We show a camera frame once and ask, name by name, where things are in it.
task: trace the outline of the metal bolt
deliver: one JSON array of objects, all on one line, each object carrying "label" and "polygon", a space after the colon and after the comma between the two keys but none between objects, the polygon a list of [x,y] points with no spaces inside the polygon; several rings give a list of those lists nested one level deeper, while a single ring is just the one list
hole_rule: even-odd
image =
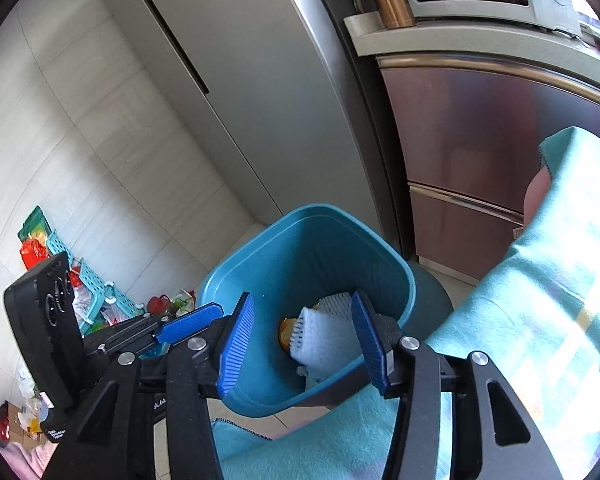
[{"label": "metal bolt", "polygon": [[122,352],[118,356],[118,364],[122,366],[129,366],[135,360],[136,356],[132,352]]},{"label": "metal bolt", "polygon": [[477,365],[484,366],[489,362],[489,358],[484,352],[474,352],[471,354],[471,361]]},{"label": "metal bolt", "polygon": [[409,335],[400,339],[400,345],[405,350],[417,350],[420,348],[420,342],[416,338]]},{"label": "metal bolt", "polygon": [[200,351],[206,346],[206,341],[201,337],[192,337],[187,341],[189,350]]}]

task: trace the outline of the red plastic bag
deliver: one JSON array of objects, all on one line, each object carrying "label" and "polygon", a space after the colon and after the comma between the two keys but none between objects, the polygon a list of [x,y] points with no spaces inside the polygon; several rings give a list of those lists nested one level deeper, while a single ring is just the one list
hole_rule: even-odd
[{"label": "red plastic bag", "polygon": [[35,238],[29,238],[24,240],[22,247],[20,248],[20,256],[27,270],[35,267],[42,260],[46,260],[49,257],[49,253],[46,247],[41,244]]}]

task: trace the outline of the blue trash can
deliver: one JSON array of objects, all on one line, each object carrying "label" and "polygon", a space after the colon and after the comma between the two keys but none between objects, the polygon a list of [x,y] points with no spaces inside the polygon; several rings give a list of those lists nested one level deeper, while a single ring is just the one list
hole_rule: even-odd
[{"label": "blue trash can", "polygon": [[245,416],[291,406],[338,404],[368,383],[362,356],[305,391],[294,361],[278,343],[284,317],[338,292],[366,291],[380,314],[412,335],[428,337],[451,313],[438,281],[410,266],[381,237],[330,205],[301,207],[265,229],[216,267],[200,287],[199,304],[230,314],[243,291],[253,295],[255,324],[237,385],[223,399]]}]

